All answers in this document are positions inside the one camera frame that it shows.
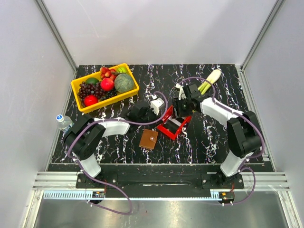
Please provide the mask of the red plastic card box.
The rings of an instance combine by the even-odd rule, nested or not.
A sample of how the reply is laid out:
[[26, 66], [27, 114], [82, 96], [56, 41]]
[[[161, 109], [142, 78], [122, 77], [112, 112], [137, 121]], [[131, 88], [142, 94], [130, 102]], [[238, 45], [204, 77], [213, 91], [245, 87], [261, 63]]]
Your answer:
[[182, 117], [173, 119], [173, 106], [171, 105], [162, 119], [162, 123], [156, 128], [158, 131], [168, 136], [170, 139], [175, 140], [177, 136], [182, 133], [184, 127], [190, 123], [192, 117]]

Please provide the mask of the brown leather card holder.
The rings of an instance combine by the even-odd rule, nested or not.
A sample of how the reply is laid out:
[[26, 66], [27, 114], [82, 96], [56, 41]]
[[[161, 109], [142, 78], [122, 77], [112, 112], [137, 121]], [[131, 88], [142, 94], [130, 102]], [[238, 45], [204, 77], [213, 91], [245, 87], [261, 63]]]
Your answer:
[[143, 131], [139, 147], [153, 150], [157, 143], [158, 132], [145, 129]]

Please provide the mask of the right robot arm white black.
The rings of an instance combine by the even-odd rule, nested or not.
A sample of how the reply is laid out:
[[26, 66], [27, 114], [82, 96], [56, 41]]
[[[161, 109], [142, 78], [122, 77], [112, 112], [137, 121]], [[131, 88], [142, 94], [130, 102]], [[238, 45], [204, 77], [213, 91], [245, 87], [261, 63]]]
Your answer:
[[233, 176], [238, 173], [245, 159], [263, 146], [264, 139], [256, 114], [231, 109], [209, 95], [202, 95], [195, 84], [177, 84], [175, 87], [179, 90], [179, 97], [172, 100], [173, 118], [199, 112], [226, 127], [229, 153], [220, 166], [216, 182], [220, 187], [227, 188], [232, 184]]

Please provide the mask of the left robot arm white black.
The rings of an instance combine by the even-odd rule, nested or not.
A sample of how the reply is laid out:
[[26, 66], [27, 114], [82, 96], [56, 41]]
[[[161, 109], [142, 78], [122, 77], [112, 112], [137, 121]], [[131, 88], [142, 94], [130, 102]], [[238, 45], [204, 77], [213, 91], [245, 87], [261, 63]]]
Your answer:
[[[99, 118], [85, 114], [65, 133], [64, 144], [68, 148], [73, 147], [71, 154], [79, 160], [82, 169], [88, 174], [86, 182], [91, 187], [97, 188], [103, 182], [102, 169], [95, 158], [95, 151], [101, 139], [107, 136], [126, 134], [133, 126], [130, 122], [149, 125], [159, 118], [161, 106], [162, 104], [157, 101], [152, 101], [150, 104], [142, 102], [134, 105], [123, 116], [119, 117], [123, 120], [122, 122], [114, 120], [98, 122]], [[86, 126], [96, 121], [97, 124], [88, 128], [77, 142], [74, 142]]]

